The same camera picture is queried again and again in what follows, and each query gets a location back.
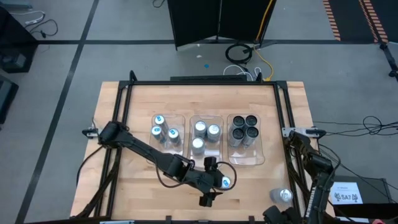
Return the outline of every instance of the white sign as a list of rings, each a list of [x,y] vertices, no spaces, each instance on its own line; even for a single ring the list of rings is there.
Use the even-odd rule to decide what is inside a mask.
[[[356,182],[335,182],[330,191],[333,205],[362,204],[362,197]],[[352,218],[356,222],[369,223],[367,218]]]

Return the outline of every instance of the wooden tabletop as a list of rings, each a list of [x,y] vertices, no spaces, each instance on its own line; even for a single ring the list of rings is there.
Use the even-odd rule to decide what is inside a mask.
[[[288,82],[295,124],[313,126],[307,96],[302,82]],[[104,82],[95,111],[97,127],[103,128],[112,119],[118,82]],[[283,93],[281,102],[285,108]],[[123,111],[124,97],[121,103]],[[236,167],[238,181],[233,190],[217,197],[211,208],[199,206],[201,193],[187,185],[167,189],[159,183],[155,168],[134,152],[123,149],[112,219],[164,220],[263,220],[264,210],[274,205],[269,197],[272,189],[289,187],[285,156],[280,136],[279,119],[272,86],[134,86],[127,125],[130,132],[149,144],[151,120],[155,114],[180,114],[185,117],[185,139],[188,139],[193,115],[216,115],[226,123],[230,114],[256,114],[261,118],[261,139],[265,163],[252,167]],[[286,125],[287,114],[284,109]],[[227,138],[223,138],[224,161],[228,161]],[[85,156],[98,148],[96,139],[89,140]],[[81,170],[71,215],[83,210],[99,187],[105,150],[87,161]],[[223,166],[221,171],[233,177]],[[166,184],[173,184],[163,177]],[[104,195],[105,214],[108,192]],[[287,206],[277,205],[281,210]]]

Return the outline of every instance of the clear plastic container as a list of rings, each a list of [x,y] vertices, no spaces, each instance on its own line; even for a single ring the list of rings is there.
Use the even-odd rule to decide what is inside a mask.
[[[237,127],[240,125],[238,122],[233,123],[233,120],[236,116],[241,116],[245,120],[245,124],[243,127]],[[246,130],[250,125],[247,124],[247,117],[254,116],[257,119],[257,123],[253,126],[258,130],[258,135],[252,142],[245,139],[247,132]],[[254,165],[261,165],[265,161],[264,154],[262,153],[262,142],[261,142],[261,120],[260,117],[256,114],[231,114],[228,116],[227,119],[227,130],[228,130],[228,159],[229,162],[234,165],[242,165],[242,166],[254,166]],[[235,128],[241,128],[244,133],[244,138],[241,143],[236,142],[232,137],[233,130]],[[231,143],[236,143],[236,147],[231,146]]]
[[[195,167],[203,168],[205,157],[216,157],[217,162],[223,160],[223,126],[220,116],[191,117],[187,158],[195,161]]]
[[[159,124],[159,121],[163,121],[161,117],[163,116],[165,124]],[[152,131],[154,126],[158,126],[162,130],[162,136],[156,137]],[[184,138],[185,138],[185,118],[182,115],[177,114],[156,114],[152,117],[152,127],[150,131],[149,145],[155,149],[171,154],[184,155]]]

